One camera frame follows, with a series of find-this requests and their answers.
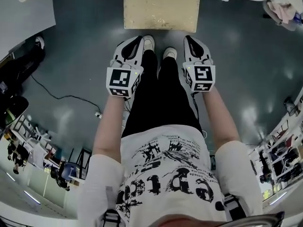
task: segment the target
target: shoe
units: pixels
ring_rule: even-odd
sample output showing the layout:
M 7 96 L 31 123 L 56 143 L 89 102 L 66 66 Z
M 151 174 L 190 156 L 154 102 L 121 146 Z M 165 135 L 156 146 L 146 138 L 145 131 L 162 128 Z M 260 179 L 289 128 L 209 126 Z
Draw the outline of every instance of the shoe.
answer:
M 40 36 L 37 36 L 36 40 L 35 40 L 35 45 L 39 46 L 42 50 L 44 50 L 45 43 L 44 43 L 43 38 Z
M 163 54 L 163 59 L 165 59 L 166 57 L 172 57 L 175 60 L 177 59 L 177 51 L 175 48 L 172 47 L 168 47 L 166 48 L 164 54 Z
M 143 51 L 146 50 L 152 50 L 155 52 L 155 41 L 151 35 L 146 35 L 143 37 L 144 39 L 144 49 Z

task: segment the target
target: gray floor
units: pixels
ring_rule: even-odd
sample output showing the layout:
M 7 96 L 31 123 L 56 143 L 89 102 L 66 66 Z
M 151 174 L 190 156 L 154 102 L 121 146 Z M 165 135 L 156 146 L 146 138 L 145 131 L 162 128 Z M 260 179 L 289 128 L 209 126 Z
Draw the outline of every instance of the gray floor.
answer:
M 116 45 L 145 34 L 154 36 L 158 58 L 168 46 L 177 49 L 180 80 L 188 91 L 181 76 L 187 33 L 124 30 L 123 0 L 53 0 L 53 6 L 57 25 L 43 32 L 46 58 L 34 76 L 56 96 L 84 97 L 103 110 L 106 70 Z M 284 99 L 296 97 L 303 83 L 303 29 L 289 32 L 262 18 L 263 13 L 260 2 L 200 0 L 197 32 L 192 34 L 209 47 L 216 86 L 247 144 L 258 144 L 272 131 L 286 113 Z M 99 122 L 94 106 L 72 98 L 55 100 L 31 78 L 24 95 L 30 102 L 27 112 L 53 132 L 53 143 L 66 152 L 92 148 Z M 197 103 L 212 148 L 202 96 Z

